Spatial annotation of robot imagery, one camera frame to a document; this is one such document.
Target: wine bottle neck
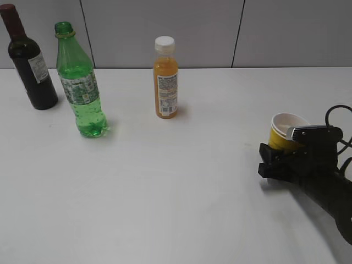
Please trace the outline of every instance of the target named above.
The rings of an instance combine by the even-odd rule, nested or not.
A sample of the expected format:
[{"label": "wine bottle neck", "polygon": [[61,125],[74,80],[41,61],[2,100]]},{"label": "wine bottle neck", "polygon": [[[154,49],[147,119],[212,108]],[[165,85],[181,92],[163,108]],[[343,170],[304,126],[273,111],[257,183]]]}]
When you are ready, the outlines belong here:
[{"label": "wine bottle neck", "polygon": [[20,17],[13,5],[0,5],[0,14],[12,40],[26,37],[26,32],[24,31]]}]

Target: soda bottle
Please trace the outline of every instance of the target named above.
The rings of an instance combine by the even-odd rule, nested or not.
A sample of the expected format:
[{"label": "soda bottle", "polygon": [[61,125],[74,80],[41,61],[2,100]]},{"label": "soda bottle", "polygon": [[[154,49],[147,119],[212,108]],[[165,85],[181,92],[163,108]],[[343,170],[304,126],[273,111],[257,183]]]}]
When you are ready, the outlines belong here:
[{"label": "soda bottle", "polygon": [[59,39],[56,68],[76,115],[78,130],[82,136],[99,137],[106,131],[107,122],[101,110],[93,63],[75,39],[71,23],[56,23],[55,32]]}]

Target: barcode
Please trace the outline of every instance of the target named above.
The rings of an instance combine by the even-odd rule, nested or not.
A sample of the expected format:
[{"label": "barcode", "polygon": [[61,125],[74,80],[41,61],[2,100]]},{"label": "barcode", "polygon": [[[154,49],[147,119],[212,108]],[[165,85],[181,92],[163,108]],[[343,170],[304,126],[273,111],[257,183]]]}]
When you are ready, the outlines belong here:
[{"label": "barcode", "polygon": [[172,112],[172,107],[163,107],[163,112]]}]

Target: white bottle cap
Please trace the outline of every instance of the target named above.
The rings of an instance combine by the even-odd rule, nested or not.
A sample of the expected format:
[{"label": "white bottle cap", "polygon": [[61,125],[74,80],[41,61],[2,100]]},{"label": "white bottle cap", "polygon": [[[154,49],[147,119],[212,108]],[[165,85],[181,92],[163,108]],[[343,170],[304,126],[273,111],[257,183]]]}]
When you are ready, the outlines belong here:
[{"label": "white bottle cap", "polygon": [[162,55],[172,54],[175,50],[175,40],[169,36],[161,36],[155,39],[155,50]]}]

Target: wine bottle label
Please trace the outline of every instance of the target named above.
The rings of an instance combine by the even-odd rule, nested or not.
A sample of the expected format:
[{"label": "wine bottle label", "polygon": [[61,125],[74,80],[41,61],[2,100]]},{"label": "wine bottle label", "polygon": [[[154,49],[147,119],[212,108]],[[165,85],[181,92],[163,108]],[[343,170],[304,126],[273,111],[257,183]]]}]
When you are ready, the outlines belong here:
[{"label": "wine bottle label", "polygon": [[38,84],[48,77],[49,72],[48,68],[46,67],[42,53],[39,53],[34,58],[29,59],[28,63],[32,69],[32,72]]},{"label": "wine bottle label", "polygon": [[170,76],[158,75],[159,112],[164,117],[177,110],[177,73]]},{"label": "wine bottle label", "polygon": [[86,105],[99,97],[98,85],[94,71],[79,79],[60,77],[67,100],[74,105]]}]

